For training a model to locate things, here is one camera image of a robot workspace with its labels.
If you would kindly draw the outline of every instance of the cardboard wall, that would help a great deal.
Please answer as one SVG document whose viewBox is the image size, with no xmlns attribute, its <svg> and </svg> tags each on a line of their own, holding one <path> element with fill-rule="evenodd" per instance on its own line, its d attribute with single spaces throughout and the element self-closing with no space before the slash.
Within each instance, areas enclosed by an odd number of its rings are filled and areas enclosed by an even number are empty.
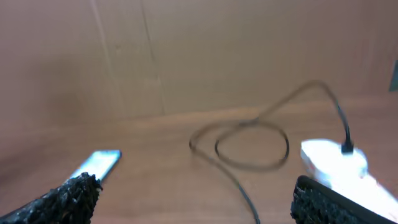
<svg viewBox="0 0 398 224">
<path fill-rule="evenodd" d="M 0 1 L 0 133 L 387 92 L 395 0 Z"/>
</svg>

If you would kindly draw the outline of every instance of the cable connector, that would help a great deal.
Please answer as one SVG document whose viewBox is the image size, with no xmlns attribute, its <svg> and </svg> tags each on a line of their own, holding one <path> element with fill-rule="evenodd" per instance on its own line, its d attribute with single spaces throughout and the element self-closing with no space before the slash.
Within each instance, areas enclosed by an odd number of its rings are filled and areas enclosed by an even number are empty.
<svg viewBox="0 0 398 224">
<path fill-rule="evenodd" d="M 354 144 L 351 139 L 346 139 L 344 144 L 341 145 L 342 154 L 352 154 L 354 152 Z"/>
</svg>

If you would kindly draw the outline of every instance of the wooden table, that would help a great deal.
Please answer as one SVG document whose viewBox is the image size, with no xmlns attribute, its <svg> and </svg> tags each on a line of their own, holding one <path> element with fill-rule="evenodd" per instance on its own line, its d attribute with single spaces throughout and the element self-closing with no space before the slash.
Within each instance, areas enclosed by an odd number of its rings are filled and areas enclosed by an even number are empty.
<svg viewBox="0 0 398 224">
<path fill-rule="evenodd" d="M 398 97 L 343 99 L 354 143 L 370 172 L 398 195 Z M 0 139 L 0 214 L 63 183 L 95 150 L 120 149 L 123 157 L 103 184 L 93 223 L 253 223 L 238 189 L 188 148 L 194 130 L 212 121 L 253 118 L 259 108 L 176 114 L 3 136 Z M 264 223 L 293 223 L 295 181 L 305 174 L 300 142 L 342 141 L 343 128 L 329 101 L 291 103 L 270 118 L 289 135 L 291 153 L 275 172 L 230 168 L 249 192 Z M 217 131 L 200 144 L 214 155 Z M 240 161 L 272 162 L 284 140 L 266 129 L 249 129 L 226 141 L 224 153 Z"/>
</svg>

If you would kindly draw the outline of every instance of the white charger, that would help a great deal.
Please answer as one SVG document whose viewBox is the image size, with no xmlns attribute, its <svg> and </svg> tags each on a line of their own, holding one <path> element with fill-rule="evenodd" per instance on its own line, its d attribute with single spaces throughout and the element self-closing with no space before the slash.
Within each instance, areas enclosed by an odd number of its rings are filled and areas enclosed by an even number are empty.
<svg viewBox="0 0 398 224">
<path fill-rule="evenodd" d="M 398 223 L 398 201 L 368 172 L 364 152 L 342 153 L 341 144 L 329 139 L 301 143 L 307 172 L 319 183 L 355 203 Z"/>
</svg>

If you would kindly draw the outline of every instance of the black cable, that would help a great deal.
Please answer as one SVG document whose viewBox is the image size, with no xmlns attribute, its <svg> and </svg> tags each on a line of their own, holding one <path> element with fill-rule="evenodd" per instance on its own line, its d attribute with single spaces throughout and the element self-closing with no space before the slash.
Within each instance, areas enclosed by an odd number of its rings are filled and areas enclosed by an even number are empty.
<svg viewBox="0 0 398 224">
<path fill-rule="evenodd" d="M 272 114 L 273 112 L 278 110 L 280 107 L 284 106 L 292 98 L 299 95 L 301 92 L 303 92 L 309 88 L 316 87 L 316 86 L 320 87 L 322 90 L 324 90 L 326 92 L 326 94 L 328 95 L 328 97 L 332 100 L 332 102 L 333 102 L 334 106 L 336 107 L 336 110 L 340 116 L 340 119 L 343 123 L 346 139 L 345 139 L 344 144 L 341 147 L 342 152 L 344 152 L 344 153 L 352 152 L 353 151 L 353 143 L 351 141 L 351 137 L 349 134 L 349 126 L 348 126 L 346 116 L 338 104 L 337 97 L 330 90 L 329 86 L 326 83 L 319 81 L 319 80 L 313 80 L 313 81 L 304 83 L 302 86 L 300 86 L 298 89 L 293 91 L 291 94 L 287 95 L 286 97 L 284 97 L 283 99 L 278 101 L 276 104 L 272 105 L 268 110 L 265 110 L 262 113 L 260 113 L 257 118 L 244 119 L 244 120 L 230 120 L 230 121 L 221 121 L 221 122 L 217 122 L 217 123 L 211 123 L 201 129 L 197 130 L 196 132 L 194 132 L 190 138 L 189 147 L 190 147 L 191 151 L 194 154 L 200 156 L 202 159 L 209 162 L 211 165 L 216 166 L 220 171 L 222 171 L 224 174 L 226 174 L 232 180 L 232 182 L 238 187 L 238 189 L 241 192 L 242 196 L 244 197 L 245 201 L 249 205 L 249 208 L 253 214 L 253 218 L 254 218 L 254 221 L 256 222 L 256 224 L 261 223 L 261 221 L 259 219 L 259 215 L 257 213 L 257 210 L 256 210 L 254 204 L 252 203 L 251 199 L 249 198 L 249 195 L 243 189 L 242 185 L 239 183 L 237 178 L 220 162 L 218 162 L 216 159 L 210 157 L 204 151 L 200 150 L 197 147 L 197 144 L 198 144 L 199 140 L 205 134 L 209 133 L 211 130 L 220 129 L 220 128 L 230 128 L 229 131 L 218 136 L 216 143 L 215 143 L 215 152 L 221 161 L 225 162 L 229 166 L 232 166 L 232 167 L 235 167 L 238 169 L 250 170 L 250 171 L 264 172 L 264 171 L 276 170 L 276 169 L 282 167 L 287 161 L 287 158 L 289 156 L 289 140 L 288 140 L 287 135 L 283 129 L 279 128 L 275 124 L 272 124 L 270 122 L 263 121 L 263 120 L 265 118 L 267 118 L 270 114 Z M 257 166 L 257 165 L 234 161 L 234 160 L 226 157 L 224 154 L 220 153 L 220 151 L 218 150 L 218 146 L 220 145 L 220 143 L 223 140 L 231 137 L 233 134 L 236 134 L 237 132 L 239 132 L 245 128 L 254 127 L 254 126 L 259 126 L 262 128 L 269 128 L 269 129 L 279 132 L 279 134 L 285 139 L 285 142 L 286 142 L 286 151 L 285 151 L 285 155 L 283 156 L 283 158 L 279 159 L 277 162 L 275 162 L 273 164 Z"/>
</svg>

